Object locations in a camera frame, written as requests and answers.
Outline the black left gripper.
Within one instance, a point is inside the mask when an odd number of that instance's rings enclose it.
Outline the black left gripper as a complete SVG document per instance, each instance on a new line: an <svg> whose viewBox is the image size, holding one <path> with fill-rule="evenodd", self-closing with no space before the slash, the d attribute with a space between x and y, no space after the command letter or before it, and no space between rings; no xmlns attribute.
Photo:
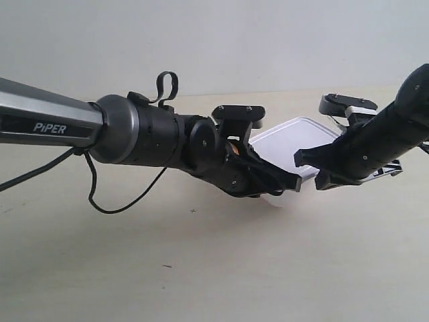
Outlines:
<svg viewBox="0 0 429 322"><path fill-rule="evenodd" d="M224 141L208 160L187 173L237 198L257 198L269 193L275 197L285 191L299 193L301 176L287 172L263 159L251 144Z"/></svg>

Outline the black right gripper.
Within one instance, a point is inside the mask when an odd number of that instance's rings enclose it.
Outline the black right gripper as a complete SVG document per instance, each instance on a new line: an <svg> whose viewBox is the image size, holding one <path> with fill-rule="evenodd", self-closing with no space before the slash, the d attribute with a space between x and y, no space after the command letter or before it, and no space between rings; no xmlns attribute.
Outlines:
<svg viewBox="0 0 429 322"><path fill-rule="evenodd" d="M294 154L297 167L339 166L344 176L320 170L314 179L316 190L327 191L342 186L359 186L361 179L422 143L422 117L400 115L383 110L359 129L347 143L325 144L299 149Z"/></svg>

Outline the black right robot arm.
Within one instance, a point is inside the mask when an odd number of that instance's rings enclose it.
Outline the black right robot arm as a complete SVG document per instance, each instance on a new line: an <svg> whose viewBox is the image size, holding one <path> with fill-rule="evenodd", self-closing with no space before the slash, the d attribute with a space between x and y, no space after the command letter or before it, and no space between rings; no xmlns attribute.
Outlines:
<svg viewBox="0 0 429 322"><path fill-rule="evenodd" d="M316 189L360 185L384 166L428 143L428 65L415 69L384 109L367 99L324 95L319 112L348 121L342 134L322 146L299 149L296 166L319 170Z"/></svg>

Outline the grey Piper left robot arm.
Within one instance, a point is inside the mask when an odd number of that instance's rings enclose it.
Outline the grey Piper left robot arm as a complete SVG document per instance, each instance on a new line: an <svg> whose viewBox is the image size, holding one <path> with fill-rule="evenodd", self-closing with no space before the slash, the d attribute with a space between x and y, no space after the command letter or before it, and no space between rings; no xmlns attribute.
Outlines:
<svg viewBox="0 0 429 322"><path fill-rule="evenodd" d="M165 99L130 92L79 101L1 80L1 142L68 146L97 162L175 168L233 197L299 191L302 179L249 143L265 109L220 105L210 117L177 114Z"/></svg>

